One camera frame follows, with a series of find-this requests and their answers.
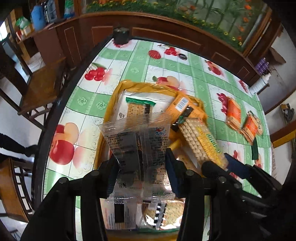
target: black pot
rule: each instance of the black pot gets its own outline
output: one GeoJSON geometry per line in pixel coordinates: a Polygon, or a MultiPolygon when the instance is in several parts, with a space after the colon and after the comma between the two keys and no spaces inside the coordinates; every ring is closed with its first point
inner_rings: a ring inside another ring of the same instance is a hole
{"type": "Polygon", "coordinates": [[[113,29],[113,37],[115,44],[127,44],[129,41],[129,29],[125,27],[117,27],[113,29]]]}

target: chair seat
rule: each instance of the chair seat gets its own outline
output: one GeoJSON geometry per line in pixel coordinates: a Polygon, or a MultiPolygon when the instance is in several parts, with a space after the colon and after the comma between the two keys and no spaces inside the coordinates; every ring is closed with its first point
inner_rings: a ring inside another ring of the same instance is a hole
{"type": "Polygon", "coordinates": [[[0,163],[0,195],[7,216],[18,221],[28,222],[24,212],[25,207],[21,203],[20,193],[15,185],[16,177],[10,158],[0,163]]]}
{"type": "Polygon", "coordinates": [[[53,103],[57,99],[63,80],[65,60],[66,58],[62,58],[33,73],[28,81],[28,91],[20,101],[21,110],[18,115],[53,103]]]}

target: barcode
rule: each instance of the barcode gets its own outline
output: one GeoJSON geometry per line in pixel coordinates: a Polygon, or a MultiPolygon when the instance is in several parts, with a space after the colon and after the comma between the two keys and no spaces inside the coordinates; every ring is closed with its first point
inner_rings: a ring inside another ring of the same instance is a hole
{"type": "Polygon", "coordinates": [[[181,112],[187,104],[188,104],[188,100],[185,97],[183,97],[179,101],[179,103],[176,105],[176,109],[181,112]]]}

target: screw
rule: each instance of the screw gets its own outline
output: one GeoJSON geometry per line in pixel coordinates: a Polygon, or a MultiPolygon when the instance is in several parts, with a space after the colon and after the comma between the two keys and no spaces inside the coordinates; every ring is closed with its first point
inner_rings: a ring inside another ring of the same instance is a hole
{"type": "Polygon", "coordinates": [[[66,177],[61,177],[60,179],[59,179],[59,183],[65,183],[65,182],[67,182],[68,181],[68,178],[66,178],[66,177]]]}
{"type": "Polygon", "coordinates": [[[225,177],[218,177],[218,180],[219,180],[221,183],[226,182],[226,178],[225,178],[225,177]]]}
{"type": "Polygon", "coordinates": [[[98,176],[99,174],[100,174],[99,170],[93,170],[93,171],[91,171],[91,175],[93,177],[98,176]]]}
{"type": "Polygon", "coordinates": [[[186,171],[187,176],[193,176],[193,174],[194,174],[194,171],[192,171],[192,170],[187,170],[186,171]]]}

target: window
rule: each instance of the window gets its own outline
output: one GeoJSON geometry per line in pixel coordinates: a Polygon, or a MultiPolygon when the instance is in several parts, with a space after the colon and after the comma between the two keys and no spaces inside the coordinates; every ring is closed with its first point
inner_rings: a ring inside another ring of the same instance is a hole
{"type": "Polygon", "coordinates": [[[7,30],[6,30],[5,22],[3,22],[0,27],[0,41],[5,39],[6,36],[7,36],[7,30]]]}

